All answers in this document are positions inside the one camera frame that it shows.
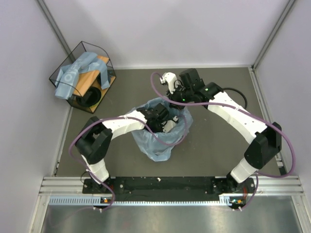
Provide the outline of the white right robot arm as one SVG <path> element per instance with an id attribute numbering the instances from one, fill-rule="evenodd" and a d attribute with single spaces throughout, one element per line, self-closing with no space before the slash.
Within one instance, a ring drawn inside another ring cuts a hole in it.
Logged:
<path id="1" fill-rule="evenodd" d="M 184 103 L 205 103 L 204 107 L 221 117 L 237 130 L 249 144 L 244 158 L 227 174 L 227 187 L 232 192 L 240 191 L 253 173 L 262 169 L 274 158 L 282 147 L 281 126 L 272 126 L 254 119 L 238 105 L 223 88 L 214 82 L 205 84 L 194 68 L 176 76 L 167 72 L 160 77 L 162 85 L 168 86 L 167 98 L 170 106 L 183 109 Z"/>

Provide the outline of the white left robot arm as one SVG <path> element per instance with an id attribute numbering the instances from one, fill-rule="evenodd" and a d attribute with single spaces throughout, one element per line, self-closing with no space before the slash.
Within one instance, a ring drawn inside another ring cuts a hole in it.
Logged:
<path id="1" fill-rule="evenodd" d="M 111 140 L 131 131 L 149 127 L 154 133 L 167 133 L 178 123 L 178 117 L 169 113 L 164 104 L 137 108 L 119 119 L 107 120 L 92 126 L 75 143 L 99 192 L 110 188 L 109 173 L 104 157 Z"/>

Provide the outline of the light blue printed trash bag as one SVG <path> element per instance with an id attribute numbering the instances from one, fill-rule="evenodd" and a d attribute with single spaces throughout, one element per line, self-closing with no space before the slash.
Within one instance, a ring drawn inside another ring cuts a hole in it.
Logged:
<path id="1" fill-rule="evenodd" d="M 60 67 L 55 80 L 55 96 L 69 100 L 72 95 L 82 97 L 100 76 L 100 89 L 110 87 L 107 62 L 109 58 L 94 52 L 84 52 L 72 64 Z"/>

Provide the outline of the dark blue trash bin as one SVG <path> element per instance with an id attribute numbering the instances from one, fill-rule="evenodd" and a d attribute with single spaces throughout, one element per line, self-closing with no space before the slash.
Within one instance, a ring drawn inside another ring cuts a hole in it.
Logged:
<path id="1" fill-rule="evenodd" d="M 154 133 L 151 129 L 145 126 L 145 131 L 150 135 L 151 139 L 146 139 L 147 148 L 153 152 L 171 151 L 173 147 L 182 143 L 189 133 L 190 126 L 193 123 L 192 116 L 189 110 L 184 106 L 173 108 L 167 101 L 154 99 L 145 106 L 147 116 L 150 115 L 170 115 L 173 119 L 179 119 L 178 124 L 168 133 Z"/>

